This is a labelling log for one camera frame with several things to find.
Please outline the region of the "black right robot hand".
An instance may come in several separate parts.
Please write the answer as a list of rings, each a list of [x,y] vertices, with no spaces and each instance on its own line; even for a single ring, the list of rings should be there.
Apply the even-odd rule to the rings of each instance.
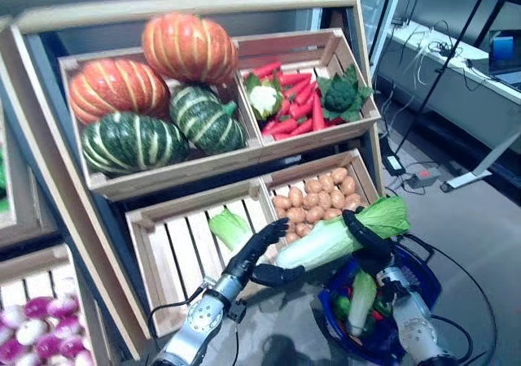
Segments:
[[[382,239],[365,227],[356,218],[354,211],[343,210],[342,217],[350,234],[361,245],[361,248],[351,254],[352,259],[363,272],[369,274],[375,281],[379,281],[378,275],[381,272],[394,267],[400,261],[396,256],[394,242]]]

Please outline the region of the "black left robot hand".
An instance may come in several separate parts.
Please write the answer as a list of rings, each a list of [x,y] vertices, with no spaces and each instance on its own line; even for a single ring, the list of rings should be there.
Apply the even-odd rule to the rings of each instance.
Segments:
[[[269,246],[286,236],[288,228],[288,219],[282,218],[254,234],[227,264],[215,290],[229,301],[233,301],[250,281],[278,288],[302,277],[305,273],[302,265],[296,268],[281,268],[273,264],[257,263]]]

